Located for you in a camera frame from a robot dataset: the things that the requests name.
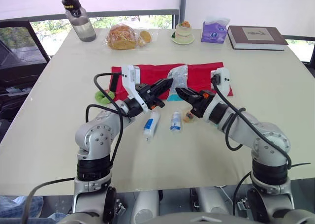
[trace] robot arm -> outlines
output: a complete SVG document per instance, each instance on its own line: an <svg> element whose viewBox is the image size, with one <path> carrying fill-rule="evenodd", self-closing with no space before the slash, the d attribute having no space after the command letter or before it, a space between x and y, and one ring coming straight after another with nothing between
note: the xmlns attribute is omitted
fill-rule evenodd
<svg viewBox="0 0 315 224"><path fill-rule="evenodd" d="M116 101L123 113L123 128L129 126L135 116L155 106L163 107L158 98L172 85L173 79L162 79L153 85L139 84L139 68L132 65L122 67L123 86L129 93L122 101ZM110 147L120 132L120 118L117 113L101 111L93 120L83 124L75 134L80 147L77 158L77 176L73 213L96 213L103 222L114 217L116 190L110 187L112 160Z"/></svg>
<svg viewBox="0 0 315 224"><path fill-rule="evenodd" d="M215 80L217 89L226 97L229 92L230 79L228 70L226 68L219 68L211 72L211 77L212 80ZM276 210L269 209L264 214L271 219L273 213L279 209L294 209L290 179L287 177L287 157L283 155L284 152L288 153L290 142L284 133L272 123L262 123L251 114L241 112L252 127L260 132L267 141L271 142L273 145L271 146L263 138L258 136L240 116L235 116L235 111L225 104L218 94L210 91L200 91L198 93L194 90L184 88L176 88L176 91L182 99L193 106L191 110L192 114L203 118L206 122L213 122L218 125L218 130L227 133L228 137L251 148L251 179L256 192L253 200L260 199L261 201L258 206L264 207L270 200L271 195L271 200L278 204L274 206L277 207Z"/></svg>

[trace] small bottle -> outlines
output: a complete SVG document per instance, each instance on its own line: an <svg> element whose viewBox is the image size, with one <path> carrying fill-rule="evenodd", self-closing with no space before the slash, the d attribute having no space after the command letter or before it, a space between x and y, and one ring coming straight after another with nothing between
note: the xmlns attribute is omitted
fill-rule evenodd
<svg viewBox="0 0 315 224"><path fill-rule="evenodd" d="M172 132L180 132L182 130L182 113L179 110L173 113L170 129Z"/></svg>
<svg viewBox="0 0 315 224"><path fill-rule="evenodd" d="M86 10L79 0L62 0L65 15L72 24L75 32L83 42L91 42L96 38L95 31L88 18Z"/></svg>

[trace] white plate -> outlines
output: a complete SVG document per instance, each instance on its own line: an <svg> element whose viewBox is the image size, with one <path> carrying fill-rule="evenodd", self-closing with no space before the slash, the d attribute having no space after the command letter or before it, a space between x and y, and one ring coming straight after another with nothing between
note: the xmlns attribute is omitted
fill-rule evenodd
<svg viewBox="0 0 315 224"><path fill-rule="evenodd" d="M177 42L175 38L172 38L171 39L173 40L174 43L177 43L177 44L180 44L180 45L187 45L187 44L191 44L194 40L195 40L195 37L193 36L193 34L191 35L192 36L192 40L188 43L180 43L180 42Z"/></svg>

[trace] window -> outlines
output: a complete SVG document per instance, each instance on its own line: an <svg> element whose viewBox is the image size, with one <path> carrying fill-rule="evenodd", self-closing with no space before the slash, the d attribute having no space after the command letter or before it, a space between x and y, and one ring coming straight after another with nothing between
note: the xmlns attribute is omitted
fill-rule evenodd
<svg viewBox="0 0 315 224"><path fill-rule="evenodd" d="M300 61L309 63L312 58L315 41L286 39L289 48L295 53Z"/></svg>
<svg viewBox="0 0 315 224"><path fill-rule="evenodd" d="M134 29L171 29L172 15L113 16L90 18L94 28L110 28L124 23ZM31 25L48 55L52 56L60 48L71 30L67 19L31 22Z"/></svg>

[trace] white bottle with blue label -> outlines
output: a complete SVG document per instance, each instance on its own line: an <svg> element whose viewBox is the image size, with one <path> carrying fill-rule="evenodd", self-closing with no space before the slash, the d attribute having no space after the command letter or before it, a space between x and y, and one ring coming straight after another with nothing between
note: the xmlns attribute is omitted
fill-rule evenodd
<svg viewBox="0 0 315 224"><path fill-rule="evenodd" d="M182 130L182 113L181 111L175 111L171 120L171 131L180 132Z"/></svg>
<svg viewBox="0 0 315 224"><path fill-rule="evenodd" d="M146 140L150 142L150 140L153 138L157 127L158 127L158 121L161 117L161 114L157 111L152 111L150 114L150 118L147 120L146 124L143 128L143 135L145 136Z"/></svg>

